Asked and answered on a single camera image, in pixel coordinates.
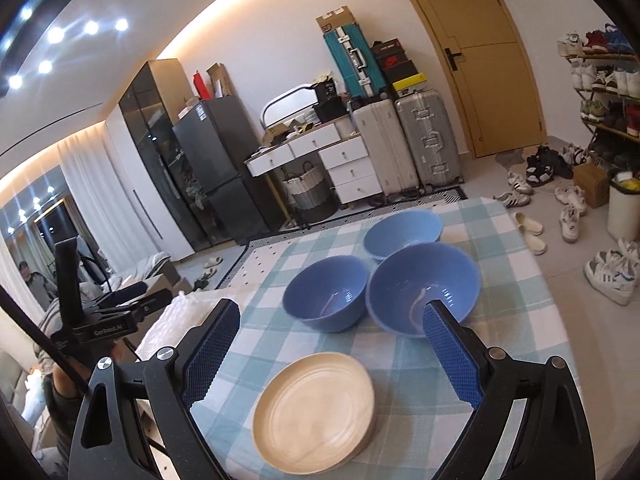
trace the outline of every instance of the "laundry basket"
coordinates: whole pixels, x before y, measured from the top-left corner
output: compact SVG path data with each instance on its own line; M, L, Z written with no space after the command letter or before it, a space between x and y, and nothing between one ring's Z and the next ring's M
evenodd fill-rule
M293 199L298 214L306 224L328 218L338 210L334 197L320 168L305 162L300 176L285 174L284 185Z
M625 182L633 179L631 171L609 172L609 221L607 231L616 240L635 240L640 234L640 189Z

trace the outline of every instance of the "checkered tablecloth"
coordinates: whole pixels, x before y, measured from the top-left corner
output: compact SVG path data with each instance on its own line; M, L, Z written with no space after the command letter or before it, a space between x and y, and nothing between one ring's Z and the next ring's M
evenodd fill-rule
M501 204L486 198L433 209L444 222L442 241L466 251L482 272L482 292L466 325L487 346L512 357L545 362L574 359L562 320L535 257ZM293 476L266 465L252 441L261 391L287 364L314 352L350 354L369 371L376 395L376 429L366 450L322 480L429 479L462 431L471 408L456 397L426 340L382 331L370 317L343 333L321 334L284 313L287 284L306 266L362 249L367 229L380 217L260 248L234 279L257 283L241 328L194 420L226 471L238 480ZM498 478L516 435L523 401L514 407L487 478Z

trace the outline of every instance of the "blue textured gripper pad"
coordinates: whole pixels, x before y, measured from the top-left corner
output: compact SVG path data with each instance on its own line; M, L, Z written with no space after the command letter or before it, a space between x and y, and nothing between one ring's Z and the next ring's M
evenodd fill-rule
M475 361L431 304L424 309L422 327L456 395L477 410L482 402L482 390Z
M211 381L218 373L232 341L238 333L238 308L227 308L200 343L186 366L182 402L190 409L194 402L204 399Z

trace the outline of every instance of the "wooden plate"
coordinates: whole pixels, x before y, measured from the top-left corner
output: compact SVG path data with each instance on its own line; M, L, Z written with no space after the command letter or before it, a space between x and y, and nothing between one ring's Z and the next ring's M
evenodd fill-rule
M260 395L254 444L280 471L319 473L364 448L373 413L373 385L356 359L337 352L309 355L284 368Z

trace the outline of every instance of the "silver suitcase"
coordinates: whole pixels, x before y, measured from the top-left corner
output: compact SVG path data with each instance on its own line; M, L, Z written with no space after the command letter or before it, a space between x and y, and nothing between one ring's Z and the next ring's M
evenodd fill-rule
M463 182L458 147L447 110L435 90L396 101L396 110L424 186Z
M358 108L353 118L385 195L420 186L393 102L384 100Z

